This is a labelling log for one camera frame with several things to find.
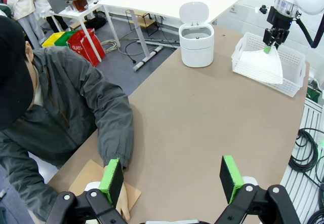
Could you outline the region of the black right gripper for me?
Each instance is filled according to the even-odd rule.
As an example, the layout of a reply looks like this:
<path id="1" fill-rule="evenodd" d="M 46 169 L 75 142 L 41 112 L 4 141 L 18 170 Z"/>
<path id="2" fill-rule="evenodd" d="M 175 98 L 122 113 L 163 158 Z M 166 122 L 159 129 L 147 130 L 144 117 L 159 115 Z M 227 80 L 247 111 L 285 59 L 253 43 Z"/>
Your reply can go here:
<path id="1" fill-rule="evenodd" d="M 281 14 L 274 6 L 270 7 L 267 22 L 270 23 L 273 28 L 265 29 L 263 42 L 265 44 L 264 52 L 269 53 L 273 43 L 275 42 L 276 49 L 284 43 L 290 33 L 289 29 L 292 24 L 292 18 Z"/>

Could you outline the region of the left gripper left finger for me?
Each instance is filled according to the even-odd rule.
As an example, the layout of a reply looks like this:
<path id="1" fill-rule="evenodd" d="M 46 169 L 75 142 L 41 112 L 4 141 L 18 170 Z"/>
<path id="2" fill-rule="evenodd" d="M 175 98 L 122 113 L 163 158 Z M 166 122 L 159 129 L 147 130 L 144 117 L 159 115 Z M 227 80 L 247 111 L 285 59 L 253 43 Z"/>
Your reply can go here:
<path id="1" fill-rule="evenodd" d="M 116 210 L 124 182 L 119 158 L 110 160 L 98 188 L 84 191 L 79 196 L 72 192 L 58 194 L 46 223 L 124 223 Z"/>

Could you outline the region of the person's left hand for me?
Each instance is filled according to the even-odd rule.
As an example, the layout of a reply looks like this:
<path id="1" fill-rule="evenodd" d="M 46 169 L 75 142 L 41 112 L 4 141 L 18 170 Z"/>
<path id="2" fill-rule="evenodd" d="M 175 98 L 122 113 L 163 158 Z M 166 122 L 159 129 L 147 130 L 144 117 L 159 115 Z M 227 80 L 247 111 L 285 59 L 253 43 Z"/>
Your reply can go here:
<path id="1" fill-rule="evenodd" d="M 129 221 L 131 219 L 128 208 L 128 194 L 124 183 L 121 186 L 118 201 L 116 204 L 116 210 L 125 221 Z"/>

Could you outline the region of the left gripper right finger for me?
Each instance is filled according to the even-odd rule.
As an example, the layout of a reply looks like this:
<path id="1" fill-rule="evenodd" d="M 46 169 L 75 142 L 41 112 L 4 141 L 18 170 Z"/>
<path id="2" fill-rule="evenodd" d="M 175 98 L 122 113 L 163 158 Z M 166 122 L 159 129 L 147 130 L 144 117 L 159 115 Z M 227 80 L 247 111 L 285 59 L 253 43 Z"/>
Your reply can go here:
<path id="1" fill-rule="evenodd" d="M 286 188 L 245 183 L 233 156 L 222 157 L 219 176 L 228 205 L 215 223 L 243 223 L 248 215 L 261 223 L 300 223 Z"/>

